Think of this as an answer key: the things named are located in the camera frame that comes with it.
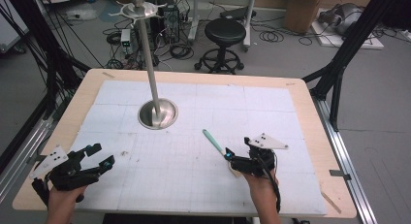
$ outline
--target wooden table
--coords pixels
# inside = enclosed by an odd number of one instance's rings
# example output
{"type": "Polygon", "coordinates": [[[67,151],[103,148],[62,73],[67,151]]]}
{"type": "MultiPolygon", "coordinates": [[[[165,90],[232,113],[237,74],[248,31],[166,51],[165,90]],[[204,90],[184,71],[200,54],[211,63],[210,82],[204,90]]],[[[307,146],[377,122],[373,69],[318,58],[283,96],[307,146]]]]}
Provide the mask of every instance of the wooden table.
{"type": "MultiPolygon", "coordinates": [[[[305,82],[299,79],[263,78],[246,76],[225,76],[209,74],[187,74],[156,72],[158,82],[234,84],[243,86],[286,88],[289,90],[300,122],[305,144],[319,179],[321,192],[327,207],[325,217],[353,218],[357,211],[343,177],[331,176],[330,170],[338,170],[338,164],[314,107],[305,82]]],[[[105,80],[147,81],[146,72],[93,69],[81,83],[75,97],[49,138],[42,154],[48,154],[60,144],[68,151],[90,107],[93,105],[100,86],[105,80]]],[[[15,209],[45,210],[27,178],[13,202],[15,209]]]]}

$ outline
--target hand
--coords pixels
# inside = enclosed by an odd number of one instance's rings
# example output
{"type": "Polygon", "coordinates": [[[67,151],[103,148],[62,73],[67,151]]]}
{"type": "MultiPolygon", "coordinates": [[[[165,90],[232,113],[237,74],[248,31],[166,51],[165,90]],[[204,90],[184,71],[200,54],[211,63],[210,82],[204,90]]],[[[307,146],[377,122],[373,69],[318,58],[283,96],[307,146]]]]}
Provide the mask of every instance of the hand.
{"type": "Polygon", "coordinates": [[[72,191],[58,191],[55,187],[50,190],[48,199],[48,214],[46,224],[68,224],[71,221],[76,198],[83,194],[83,186],[72,191]]]}
{"type": "MultiPolygon", "coordinates": [[[[272,177],[275,178],[275,170],[271,170],[272,177]]],[[[277,197],[269,179],[251,174],[242,174],[250,186],[250,195],[254,206],[257,209],[262,224],[279,224],[280,218],[276,209],[277,197]]]]}

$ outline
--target green pen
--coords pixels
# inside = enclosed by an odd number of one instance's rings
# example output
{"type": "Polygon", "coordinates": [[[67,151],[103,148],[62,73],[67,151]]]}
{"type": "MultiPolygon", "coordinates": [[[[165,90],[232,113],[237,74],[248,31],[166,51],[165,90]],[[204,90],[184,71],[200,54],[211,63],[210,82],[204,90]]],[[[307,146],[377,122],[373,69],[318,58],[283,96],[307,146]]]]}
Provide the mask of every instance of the green pen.
{"type": "Polygon", "coordinates": [[[218,149],[218,151],[221,152],[223,156],[226,154],[225,150],[221,148],[221,146],[217,143],[217,141],[211,136],[211,134],[206,129],[203,129],[203,134],[205,134],[208,140],[218,149]]]}

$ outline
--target round metal base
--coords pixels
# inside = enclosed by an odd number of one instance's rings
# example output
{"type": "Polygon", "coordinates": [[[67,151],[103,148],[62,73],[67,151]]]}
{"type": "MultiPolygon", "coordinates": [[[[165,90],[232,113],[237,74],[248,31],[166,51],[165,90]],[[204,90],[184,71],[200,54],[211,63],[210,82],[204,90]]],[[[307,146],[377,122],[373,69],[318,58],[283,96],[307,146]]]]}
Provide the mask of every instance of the round metal base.
{"type": "Polygon", "coordinates": [[[148,101],[139,110],[139,122],[147,129],[165,129],[175,123],[178,108],[175,103],[166,99],[158,99],[160,113],[156,113],[154,102],[148,101]]]}

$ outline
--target stool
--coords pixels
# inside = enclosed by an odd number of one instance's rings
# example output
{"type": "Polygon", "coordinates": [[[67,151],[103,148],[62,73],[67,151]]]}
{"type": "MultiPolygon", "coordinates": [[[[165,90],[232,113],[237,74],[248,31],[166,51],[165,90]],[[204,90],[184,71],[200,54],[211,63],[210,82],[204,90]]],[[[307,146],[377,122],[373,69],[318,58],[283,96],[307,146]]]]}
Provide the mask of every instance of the stool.
{"type": "Polygon", "coordinates": [[[244,26],[235,20],[227,18],[212,20],[205,27],[205,35],[220,48],[207,51],[203,57],[200,58],[199,63],[194,65],[194,68],[196,70],[200,70],[204,63],[205,66],[208,67],[209,73],[228,71],[235,75],[235,69],[242,70],[244,68],[244,64],[239,61],[238,56],[233,51],[227,48],[244,40],[245,34],[244,26]],[[216,57],[207,57],[208,54],[215,51],[218,51],[216,57]],[[226,59],[226,52],[231,54],[233,57],[226,59]],[[210,65],[207,61],[214,62],[214,64],[210,65]],[[230,66],[228,65],[229,62],[233,62],[231,64],[235,63],[236,65],[230,66]]]}

